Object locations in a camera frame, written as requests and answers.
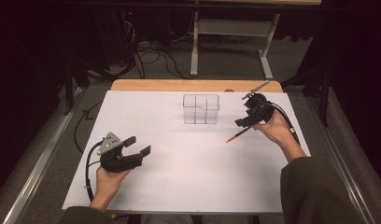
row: person's arm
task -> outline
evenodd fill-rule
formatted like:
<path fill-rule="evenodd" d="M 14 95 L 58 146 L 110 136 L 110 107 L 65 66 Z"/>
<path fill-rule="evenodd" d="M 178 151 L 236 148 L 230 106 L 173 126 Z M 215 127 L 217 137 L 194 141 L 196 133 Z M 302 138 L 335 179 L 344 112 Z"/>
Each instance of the person's arm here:
<path fill-rule="evenodd" d="M 95 191 L 90 208 L 105 212 L 109 203 L 118 192 L 121 181 L 129 173 L 130 170 L 121 173 L 110 173 L 100 166 L 97 169 L 97 190 Z"/>
<path fill-rule="evenodd" d="M 124 177 L 130 170 L 121 173 L 110 173 L 103 167 L 97 169 L 97 188 L 94 198 L 89 207 L 69 207 L 59 224 L 111 224 L 112 218 L 105 214 L 109 203 L 112 201 L 120 188 Z"/>
<path fill-rule="evenodd" d="M 277 143 L 289 162 L 280 179 L 286 224 L 363 223 L 337 172 L 321 158 L 306 157 L 280 113 L 253 127 Z"/>
<path fill-rule="evenodd" d="M 301 146 L 299 146 L 289 131 L 287 122 L 277 111 L 273 113 L 269 122 L 265 124 L 257 123 L 253 128 L 261 131 L 267 138 L 278 144 L 288 162 L 306 156 Z"/>

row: person's left hand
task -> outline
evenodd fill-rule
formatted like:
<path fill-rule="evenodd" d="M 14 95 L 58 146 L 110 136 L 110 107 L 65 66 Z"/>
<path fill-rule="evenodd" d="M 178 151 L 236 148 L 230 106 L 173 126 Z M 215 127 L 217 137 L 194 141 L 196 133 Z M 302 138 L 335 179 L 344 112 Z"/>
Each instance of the person's left hand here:
<path fill-rule="evenodd" d="M 90 207 L 105 212 L 109 203 L 118 192 L 124 177 L 126 177 L 130 171 L 131 170 L 120 173 L 110 173 L 100 166 L 96 171 L 97 190 Z"/>

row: white sheet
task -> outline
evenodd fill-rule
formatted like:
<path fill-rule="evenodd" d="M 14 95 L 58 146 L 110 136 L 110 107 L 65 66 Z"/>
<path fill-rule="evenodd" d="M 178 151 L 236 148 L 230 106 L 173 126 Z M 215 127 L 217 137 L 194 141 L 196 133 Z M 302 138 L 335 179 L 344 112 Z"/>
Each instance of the white sheet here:
<path fill-rule="evenodd" d="M 217 124 L 185 124 L 184 94 L 218 94 Z M 94 124 L 63 204 L 89 205 L 85 162 L 91 147 L 112 132 L 137 142 L 123 154 L 151 145 L 143 165 L 126 177 L 108 210 L 136 213 L 280 213 L 279 177 L 287 161 L 280 148 L 254 130 L 230 143 L 242 130 L 244 92 L 109 91 Z M 306 154 L 310 155 L 286 93 L 264 93 L 286 111 Z M 99 156 L 92 155 L 91 162 Z M 95 192 L 95 169 L 90 168 Z"/>

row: acrylic box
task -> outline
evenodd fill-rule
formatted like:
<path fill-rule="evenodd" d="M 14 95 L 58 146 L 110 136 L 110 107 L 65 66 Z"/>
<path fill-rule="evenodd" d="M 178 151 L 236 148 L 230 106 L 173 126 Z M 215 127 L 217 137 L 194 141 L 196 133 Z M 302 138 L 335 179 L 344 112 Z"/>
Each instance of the acrylic box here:
<path fill-rule="evenodd" d="M 187 124 L 216 124 L 219 114 L 219 96 L 216 94 L 185 94 L 184 122 Z"/>

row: sleeve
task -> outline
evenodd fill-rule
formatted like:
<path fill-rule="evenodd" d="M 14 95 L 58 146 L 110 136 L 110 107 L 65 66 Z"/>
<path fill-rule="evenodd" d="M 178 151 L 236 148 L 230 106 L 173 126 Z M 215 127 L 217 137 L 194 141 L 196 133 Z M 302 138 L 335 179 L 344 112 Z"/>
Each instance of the sleeve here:
<path fill-rule="evenodd" d="M 337 172 L 319 158 L 301 157 L 281 172 L 286 224 L 363 223 Z"/>
<path fill-rule="evenodd" d="M 59 224 L 113 224 L 107 214 L 90 207 L 69 207 L 65 210 Z"/>

